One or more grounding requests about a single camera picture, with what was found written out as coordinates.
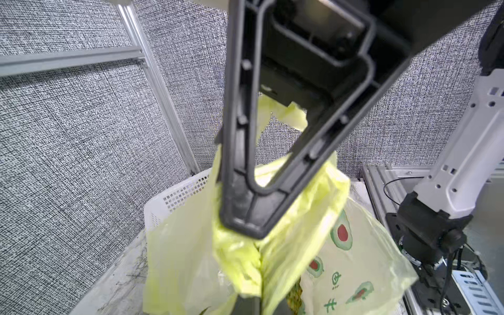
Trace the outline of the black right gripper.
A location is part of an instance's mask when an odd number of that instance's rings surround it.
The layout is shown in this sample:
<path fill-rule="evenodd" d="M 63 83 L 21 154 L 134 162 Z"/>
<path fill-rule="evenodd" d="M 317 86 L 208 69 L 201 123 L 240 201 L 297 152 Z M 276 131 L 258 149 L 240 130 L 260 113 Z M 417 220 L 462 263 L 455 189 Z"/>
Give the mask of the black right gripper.
<path fill-rule="evenodd" d="M 485 1 L 275 1 L 266 9 L 261 93 L 310 114 L 337 110 L 466 21 Z"/>

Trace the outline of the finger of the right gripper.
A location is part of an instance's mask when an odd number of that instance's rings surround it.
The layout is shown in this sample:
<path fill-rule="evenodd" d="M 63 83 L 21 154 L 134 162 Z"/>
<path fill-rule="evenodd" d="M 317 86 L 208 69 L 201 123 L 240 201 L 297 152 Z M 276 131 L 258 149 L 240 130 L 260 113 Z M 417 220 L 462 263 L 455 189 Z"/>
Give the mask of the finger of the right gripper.
<path fill-rule="evenodd" d="M 230 1 L 223 126 L 217 137 L 223 225 L 245 236 L 267 236 L 272 210 L 260 210 L 255 180 L 257 105 L 265 18 L 275 1 Z"/>
<path fill-rule="evenodd" d="M 404 59 L 383 76 L 377 76 L 374 61 L 367 55 L 360 57 L 352 62 L 349 75 L 337 86 L 334 96 L 309 96 L 301 103 L 310 117 L 308 127 L 290 148 L 286 163 L 272 180 L 266 186 L 257 183 L 261 187 L 257 207 L 273 211 L 267 222 L 271 231 L 324 162 L 409 63 L 410 59 Z M 248 237 L 262 240 L 266 236 Z"/>

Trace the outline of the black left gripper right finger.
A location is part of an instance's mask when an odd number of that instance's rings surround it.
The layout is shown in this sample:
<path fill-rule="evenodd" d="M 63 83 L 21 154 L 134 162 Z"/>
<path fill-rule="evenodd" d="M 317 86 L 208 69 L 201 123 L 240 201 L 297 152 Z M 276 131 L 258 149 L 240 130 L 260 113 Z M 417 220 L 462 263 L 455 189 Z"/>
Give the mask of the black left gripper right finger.
<path fill-rule="evenodd" d="M 273 315 L 293 315 L 293 311 L 288 305 L 287 299 L 283 299 L 276 307 Z"/>

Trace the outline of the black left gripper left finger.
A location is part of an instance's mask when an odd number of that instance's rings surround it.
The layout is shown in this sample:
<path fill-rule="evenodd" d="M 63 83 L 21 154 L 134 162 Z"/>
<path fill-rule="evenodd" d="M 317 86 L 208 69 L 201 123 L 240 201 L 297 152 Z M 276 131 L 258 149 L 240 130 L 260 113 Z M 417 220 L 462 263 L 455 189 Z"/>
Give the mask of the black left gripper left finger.
<path fill-rule="evenodd" d="M 261 298 L 237 296 L 231 315 L 261 315 Z"/>

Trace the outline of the yellow-green plastic bag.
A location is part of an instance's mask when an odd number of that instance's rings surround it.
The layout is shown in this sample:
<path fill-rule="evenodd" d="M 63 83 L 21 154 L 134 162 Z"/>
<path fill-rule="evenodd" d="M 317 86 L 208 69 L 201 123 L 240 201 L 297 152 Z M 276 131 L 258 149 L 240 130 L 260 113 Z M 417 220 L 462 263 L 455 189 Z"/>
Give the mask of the yellow-green plastic bag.
<path fill-rule="evenodd" d="M 271 233 L 255 240 L 219 219 L 216 154 L 204 189 L 146 231 L 147 314 L 230 314 L 237 296 L 273 314 L 301 280 L 306 314 L 392 314 L 416 281 L 377 219 L 350 197 L 332 154 Z"/>

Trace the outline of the pineapple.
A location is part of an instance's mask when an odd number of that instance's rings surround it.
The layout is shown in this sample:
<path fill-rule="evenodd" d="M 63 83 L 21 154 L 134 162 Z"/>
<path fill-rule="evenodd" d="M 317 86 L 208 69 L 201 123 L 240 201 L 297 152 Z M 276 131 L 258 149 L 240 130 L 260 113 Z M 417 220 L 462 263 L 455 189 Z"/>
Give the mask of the pineapple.
<path fill-rule="evenodd" d="M 286 296 L 287 304 L 293 314 L 306 314 L 305 304 L 301 298 L 302 293 L 301 280 L 298 280 Z"/>

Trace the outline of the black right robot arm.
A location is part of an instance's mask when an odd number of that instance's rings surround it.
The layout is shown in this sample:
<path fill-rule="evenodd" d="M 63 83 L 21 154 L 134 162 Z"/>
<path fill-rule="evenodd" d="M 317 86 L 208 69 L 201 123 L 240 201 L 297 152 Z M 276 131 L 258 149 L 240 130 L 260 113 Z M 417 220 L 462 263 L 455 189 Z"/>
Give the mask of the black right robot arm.
<path fill-rule="evenodd" d="M 484 1 L 230 1 L 220 221 L 262 240 L 411 58 Z M 462 120 L 396 213 L 410 261 L 453 262 L 476 200 L 503 160 L 503 10 L 479 47 L 482 68 Z M 259 94 L 308 112 L 308 128 L 265 186 L 257 183 Z"/>

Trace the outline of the white plastic basket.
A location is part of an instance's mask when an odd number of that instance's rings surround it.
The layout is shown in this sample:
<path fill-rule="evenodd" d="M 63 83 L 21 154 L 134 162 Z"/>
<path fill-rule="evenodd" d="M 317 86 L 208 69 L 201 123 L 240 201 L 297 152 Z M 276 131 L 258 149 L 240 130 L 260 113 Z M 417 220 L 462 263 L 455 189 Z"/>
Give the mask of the white plastic basket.
<path fill-rule="evenodd" d="M 149 199 L 144 205 L 145 231 L 158 227 L 174 210 L 183 206 L 187 199 L 199 194 L 210 173 L 211 169 L 206 169 Z"/>

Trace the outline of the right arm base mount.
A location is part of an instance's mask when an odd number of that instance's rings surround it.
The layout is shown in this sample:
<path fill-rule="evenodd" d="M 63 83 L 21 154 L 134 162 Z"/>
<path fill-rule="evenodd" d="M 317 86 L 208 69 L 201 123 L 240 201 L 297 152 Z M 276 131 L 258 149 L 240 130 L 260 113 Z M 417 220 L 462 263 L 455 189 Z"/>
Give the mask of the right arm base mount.
<path fill-rule="evenodd" d="M 419 279 L 403 300 L 408 314 L 501 314 L 499 299 L 488 283 L 488 271 L 470 245 L 454 259 L 436 265 L 414 265 Z"/>

